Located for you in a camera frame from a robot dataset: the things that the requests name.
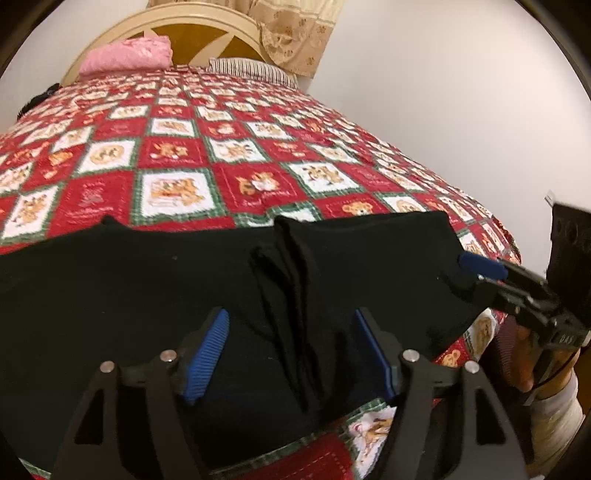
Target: wrist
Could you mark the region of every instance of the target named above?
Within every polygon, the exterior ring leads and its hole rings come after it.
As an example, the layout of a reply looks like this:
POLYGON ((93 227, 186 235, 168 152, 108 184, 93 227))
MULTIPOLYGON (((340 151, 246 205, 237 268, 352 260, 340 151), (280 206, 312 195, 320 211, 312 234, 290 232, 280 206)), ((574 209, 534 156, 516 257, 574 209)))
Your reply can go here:
POLYGON ((545 400, 546 398, 553 397, 558 394, 569 384, 571 377, 573 376, 574 369, 566 368, 563 372, 558 374, 552 381, 540 387, 536 393, 538 400, 545 400))

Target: person's arm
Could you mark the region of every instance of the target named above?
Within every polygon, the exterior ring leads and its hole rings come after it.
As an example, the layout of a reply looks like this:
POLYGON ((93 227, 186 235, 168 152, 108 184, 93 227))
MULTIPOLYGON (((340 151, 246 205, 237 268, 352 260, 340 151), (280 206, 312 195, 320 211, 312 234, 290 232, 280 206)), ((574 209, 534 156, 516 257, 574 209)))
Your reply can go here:
MULTIPOLYGON (((529 330, 518 327, 511 361, 512 383, 524 392, 532 389, 533 369, 539 357, 530 338, 529 330)), ((534 462, 528 465, 531 476, 547 475, 552 470, 583 423, 583 410, 577 400, 579 383, 573 369, 579 353, 572 359, 571 355, 572 352, 554 354, 557 360, 555 370, 567 361, 569 364, 538 389, 531 406, 531 439, 535 455, 534 462)))

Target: bolt head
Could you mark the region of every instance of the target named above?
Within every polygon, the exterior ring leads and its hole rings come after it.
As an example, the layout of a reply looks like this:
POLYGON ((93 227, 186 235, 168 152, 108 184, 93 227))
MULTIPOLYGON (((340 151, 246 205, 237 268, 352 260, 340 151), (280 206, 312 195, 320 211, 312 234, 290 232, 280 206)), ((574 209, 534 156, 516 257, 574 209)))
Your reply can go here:
POLYGON ((174 362, 177 359, 177 352, 174 350, 165 350, 160 353, 160 359, 163 362, 174 362))
POLYGON ((99 369, 104 374, 110 374, 115 369, 115 362, 112 362, 111 360, 102 362, 99 369))
POLYGON ((402 358, 404 358, 407 362, 417 362, 421 355, 416 350, 405 350, 402 352, 402 358))
POLYGON ((468 370, 471 374, 478 373, 480 370, 480 365, 478 365, 474 360, 468 360, 464 364, 464 368, 468 370))

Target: human hand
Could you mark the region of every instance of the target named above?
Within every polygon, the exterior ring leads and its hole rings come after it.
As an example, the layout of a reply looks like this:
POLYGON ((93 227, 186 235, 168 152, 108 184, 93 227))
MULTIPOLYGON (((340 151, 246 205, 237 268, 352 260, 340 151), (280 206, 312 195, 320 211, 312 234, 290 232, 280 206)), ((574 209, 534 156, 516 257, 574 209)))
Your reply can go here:
MULTIPOLYGON (((518 325, 515 336, 515 346, 511 354, 511 374, 507 380, 522 392, 529 392, 534 386, 534 367, 542 350, 537 345, 534 345, 531 330, 518 325)), ((572 351, 567 350, 556 350, 554 352, 556 365, 550 375, 553 375, 566 362, 569 364, 555 378, 537 389, 536 397, 538 399, 552 397, 566 387, 573 374, 573 367, 579 359, 580 350, 571 359, 572 354, 572 351)))

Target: white wall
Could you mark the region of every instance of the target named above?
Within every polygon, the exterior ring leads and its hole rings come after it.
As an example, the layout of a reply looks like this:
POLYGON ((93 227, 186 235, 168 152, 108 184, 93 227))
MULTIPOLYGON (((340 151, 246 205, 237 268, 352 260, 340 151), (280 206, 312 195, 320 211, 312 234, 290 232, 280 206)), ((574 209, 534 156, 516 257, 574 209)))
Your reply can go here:
POLYGON ((64 0, 39 25, 0 78, 0 132, 35 95, 61 81, 96 37, 146 7, 148 0, 64 0))
POLYGON ((477 197, 537 271, 548 190, 591 206, 591 102, 514 0, 347 0, 308 92, 477 197))

